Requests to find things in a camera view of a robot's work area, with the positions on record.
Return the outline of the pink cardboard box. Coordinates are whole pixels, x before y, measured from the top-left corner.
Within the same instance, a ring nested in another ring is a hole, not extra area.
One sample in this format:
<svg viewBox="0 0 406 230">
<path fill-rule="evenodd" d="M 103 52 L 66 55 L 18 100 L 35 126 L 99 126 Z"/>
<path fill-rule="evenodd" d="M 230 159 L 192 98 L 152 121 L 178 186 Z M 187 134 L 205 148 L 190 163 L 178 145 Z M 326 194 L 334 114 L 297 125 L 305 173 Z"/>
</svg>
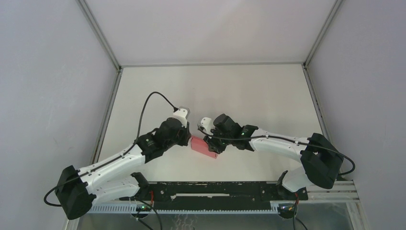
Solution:
<svg viewBox="0 0 406 230">
<path fill-rule="evenodd" d="M 191 149 L 195 152 L 198 152 L 200 154 L 203 154 L 205 156 L 211 157 L 216 159 L 218 154 L 215 152 L 212 152 L 208 148 L 208 144 L 201 138 L 198 138 L 196 136 L 192 136 L 190 140 L 191 144 Z"/>
</svg>

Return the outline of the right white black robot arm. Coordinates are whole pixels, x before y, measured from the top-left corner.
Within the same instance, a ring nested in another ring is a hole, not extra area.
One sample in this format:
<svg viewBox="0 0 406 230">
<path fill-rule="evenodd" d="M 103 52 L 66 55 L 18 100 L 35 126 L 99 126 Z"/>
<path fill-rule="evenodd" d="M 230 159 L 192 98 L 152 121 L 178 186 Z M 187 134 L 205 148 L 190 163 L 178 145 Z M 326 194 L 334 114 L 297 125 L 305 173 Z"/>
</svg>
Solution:
<svg viewBox="0 0 406 230">
<path fill-rule="evenodd" d="M 310 185 L 331 189 L 344 160 L 318 133 L 309 138 L 273 134 L 257 126 L 241 126 L 225 114 L 216 119 L 202 118 L 198 130 L 204 134 L 209 151 L 217 154 L 231 145 L 239 150 L 278 154 L 300 163 L 297 169 L 283 172 L 278 179 L 277 195 L 282 199 L 290 199 L 295 192 Z"/>
</svg>

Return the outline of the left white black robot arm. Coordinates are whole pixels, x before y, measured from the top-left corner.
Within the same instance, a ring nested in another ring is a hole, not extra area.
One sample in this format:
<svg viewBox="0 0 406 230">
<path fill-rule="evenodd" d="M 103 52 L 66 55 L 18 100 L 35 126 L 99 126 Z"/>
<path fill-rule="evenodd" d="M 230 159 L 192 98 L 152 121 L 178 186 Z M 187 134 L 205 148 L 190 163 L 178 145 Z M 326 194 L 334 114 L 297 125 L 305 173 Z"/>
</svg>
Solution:
<svg viewBox="0 0 406 230">
<path fill-rule="evenodd" d="M 133 176 L 142 166 L 173 146 L 187 146 L 190 125 L 170 117 L 160 127 L 139 136 L 123 151 L 93 165 L 66 167 L 57 182 L 55 195 L 69 220 L 85 215 L 93 205 L 121 197 L 148 197 L 144 177 Z"/>
</svg>

